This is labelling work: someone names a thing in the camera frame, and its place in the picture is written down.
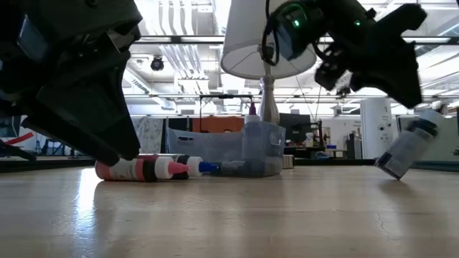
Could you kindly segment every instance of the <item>white lampshade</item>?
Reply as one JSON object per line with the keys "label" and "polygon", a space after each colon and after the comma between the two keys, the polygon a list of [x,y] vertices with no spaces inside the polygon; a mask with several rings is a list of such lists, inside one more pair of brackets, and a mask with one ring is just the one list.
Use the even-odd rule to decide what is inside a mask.
{"label": "white lampshade", "polygon": [[[258,52],[266,25],[265,2],[232,0],[221,63],[226,73],[248,80],[259,80],[265,75],[264,62]],[[270,11],[273,12],[284,2],[271,0]],[[299,58],[292,61],[279,56],[278,65],[271,67],[271,75],[275,79],[291,77],[309,70],[315,63],[316,54],[309,46]]]}

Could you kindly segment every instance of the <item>blue bottle cap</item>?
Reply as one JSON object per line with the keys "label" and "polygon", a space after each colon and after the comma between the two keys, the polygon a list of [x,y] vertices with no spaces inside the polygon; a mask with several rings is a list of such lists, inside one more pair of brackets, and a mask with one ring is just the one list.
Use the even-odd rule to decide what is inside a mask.
{"label": "blue bottle cap", "polygon": [[218,166],[212,163],[201,162],[199,164],[199,172],[210,172],[218,169]]}

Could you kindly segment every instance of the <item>wooden table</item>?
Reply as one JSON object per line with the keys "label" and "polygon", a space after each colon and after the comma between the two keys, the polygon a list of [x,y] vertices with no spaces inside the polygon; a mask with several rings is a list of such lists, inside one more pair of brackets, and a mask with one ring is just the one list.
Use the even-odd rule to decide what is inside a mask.
{"label": "wooden table", "polygon": [[0,257],[458,257],[459,173],[300,167],[264,179],[0,174]]}

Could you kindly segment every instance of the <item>table lamp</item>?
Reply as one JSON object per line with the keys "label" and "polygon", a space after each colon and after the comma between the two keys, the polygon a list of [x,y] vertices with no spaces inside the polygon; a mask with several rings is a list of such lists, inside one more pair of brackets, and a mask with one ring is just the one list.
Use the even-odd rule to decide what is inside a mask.
{"label": "table lamp", "polygon": [[[274,81],[309,70],[316,63],[316,54],[310,46],[295,60],[288,61],[280,56],[275,67],[263,62],[260,45],[266,25],[265,2],[266,0],[232,0],[221,68],[236,77],[260,80],[262,102],[258,115],[261,121],[279,124],[279,111],[273,93]],[[271,0],[270,11],[274,11],[284,2],[285,0]],[[270,38],[273,37],[268,37],[268,44],[273,46]]]}

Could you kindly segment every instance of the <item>bottle label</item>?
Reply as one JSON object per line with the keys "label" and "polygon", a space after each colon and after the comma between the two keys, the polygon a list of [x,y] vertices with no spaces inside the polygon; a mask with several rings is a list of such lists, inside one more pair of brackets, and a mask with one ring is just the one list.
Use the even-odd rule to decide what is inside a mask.
{"label": "bottle label", "polygon": [[118,162],[110,168],[110,176],[116,181],[138,181],[136,175],[137,159]]}
{"label": "bottle label", "polygon": [[412,163],[424,153],[433,138],[433,135],[420,128],[414,128],[412,131],[404,130],[387,151],[391,158],[384,167],[402,177]]}

